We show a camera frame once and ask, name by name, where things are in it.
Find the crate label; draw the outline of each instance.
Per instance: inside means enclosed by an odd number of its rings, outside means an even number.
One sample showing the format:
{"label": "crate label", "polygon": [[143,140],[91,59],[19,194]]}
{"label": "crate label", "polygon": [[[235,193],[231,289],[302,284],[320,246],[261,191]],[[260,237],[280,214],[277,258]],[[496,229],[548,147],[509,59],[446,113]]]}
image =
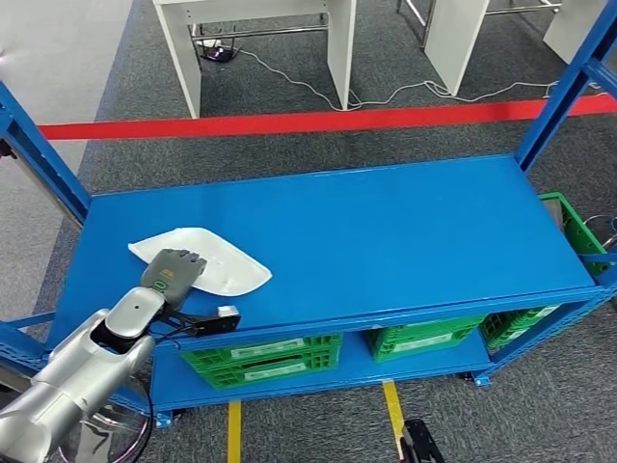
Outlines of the crate label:
{"label": "crate label", "polygon": [[433,338],[427,338],[425,340],[410,340],[410,342],[401,342],[394,346],[392,352],[402,352],[404,350],[417,349],[419,347],[425,347],[427,345],[439,344],[440,342],[446,342],[452,339],[453,333],[447,335],[435,336]]}
{"label": "crate label", "polygon": [[409,323],[409,324],[407,324],[407,325],[405,325],[405,326],[422,326],[422,325],[430,325],[430,324],[431,324],[431,323],[439,323],[439,322],[440,322],[440,321],[444,321],[444,320],[421,321],[421,322],[419,322],[419,323]]}
{"label": "crate label", "polygon": [[281,376],[281,374],[297,373],[299,371],[305,371],[306,365],[304,362],[301,364],[293,364],[289,367],[271,368],[265,369],[263,371],[252,371],[250,373],[244,373],[246,381],[255,381],[256,379],[272,378],[272,376]]}
{"label": "crate label", "polygon": [[254,345],[253,347],[240,347],[229,351],[232,359],[245,359],[247,357],[254,357],[256,355],[272,354],[273,352],[282,352],[284,350],[297,349],[304,346],[304,339],[296,338],[295,340],[282,340],[281,342],[273,342],[272,344]]}
{"label": "crate label", "polygon": [[544,316],[548,315],[549,313],[554,313],[556,310],[559,309],[560,307],[561,307],[561,304],[560,304],[558,306],[545,307],[544,309],[542,309],[541,311],[539,311],[538,313],[536,313],[535,315],[533,315],[533,317],[534,318],[542,318]]}
{"label": "crate label", "polygon": [[512,333],[511,335],[508,336],[508,340],[515,340],[515,339],[517,339],[517,337],[519,337],[520,335],[524,333],[526,330],[527,330],[527,328],[525,328],[523,330],[515,331],[515,332]]}

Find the shelf foot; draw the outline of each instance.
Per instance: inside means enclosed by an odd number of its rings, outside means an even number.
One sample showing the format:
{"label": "shelf foot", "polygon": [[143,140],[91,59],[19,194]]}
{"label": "shelf foot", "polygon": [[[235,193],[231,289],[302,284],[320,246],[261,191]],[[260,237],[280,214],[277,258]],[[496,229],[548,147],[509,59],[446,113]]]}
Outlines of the shelf foot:
{"label": "shelf foot", "polygon": [[478,374],[475,375],[474,373],[468,373],[469,374],[469,381],[473,381],[474,384],[476,386],[488,386],[490,384],[490,379],[489,379],[488,375],[483,374]]}
{"label": "shelf foot", "polygon": [[172,425],[174,420],[174,414],[170,411],[158,412],[155,414],[155,419],[156,429],[164,429]]}

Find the white cloth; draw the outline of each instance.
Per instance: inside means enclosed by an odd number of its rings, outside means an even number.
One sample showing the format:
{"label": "white cloth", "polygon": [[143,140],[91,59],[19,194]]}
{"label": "white cloth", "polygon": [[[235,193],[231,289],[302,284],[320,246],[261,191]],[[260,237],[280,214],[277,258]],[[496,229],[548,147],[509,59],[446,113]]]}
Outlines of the white cloth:
{"label": "white cloth", "polygon": [[175,229],[129,244],[130,252],[146,263],[163,249],[186,249],[207,260],[204,273],[193,287],[212,294],[239,296],[272,277],[266,267],[205,229]]}

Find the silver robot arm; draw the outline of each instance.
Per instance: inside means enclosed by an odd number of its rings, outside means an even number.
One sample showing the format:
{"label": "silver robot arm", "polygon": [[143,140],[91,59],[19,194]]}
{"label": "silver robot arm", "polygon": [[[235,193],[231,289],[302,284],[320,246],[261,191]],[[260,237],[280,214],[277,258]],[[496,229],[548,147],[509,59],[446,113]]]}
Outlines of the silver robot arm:
{"label": "silver robot arm", "polygon": [[[43,463],[148,359],[155,340],[144,333],[164,304],[158,291],[135,287],[58,344],[29,389],[0,412],[0,455],[11,463]],[[137,341],[124,353],[112,352],[95,341],[101,332]]]}
{"label": "silver robot arm", "polygon": [[154,320],[171,334],[200,337],[235,330],[233,306],[217,316],[180,313],[206,265],[188,251],[161,251],[111,311],[100,310],[58,344],[32,386],[0,411],[0,461],[43,463],[84,417],[91,417],[152,352]]}

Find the red tape line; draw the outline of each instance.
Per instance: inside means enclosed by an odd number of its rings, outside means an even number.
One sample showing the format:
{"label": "red tape line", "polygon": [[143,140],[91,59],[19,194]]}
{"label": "red tape line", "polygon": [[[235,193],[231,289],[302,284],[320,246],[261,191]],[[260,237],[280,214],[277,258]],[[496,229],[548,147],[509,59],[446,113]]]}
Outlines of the red tape line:
{"label": "red tape line", "polygon": [[[137,138],[231,137],[300,132],[339,132],[408,128],[460,123],[524,121],[536,117],[545,100],[472,103],[419,108],[351,112],[283,113],[203,119],[159,119],[100,123],[39,125],[49,140],[112,140]],[[617,111],[609,95],[583,96],[569,116]]]}

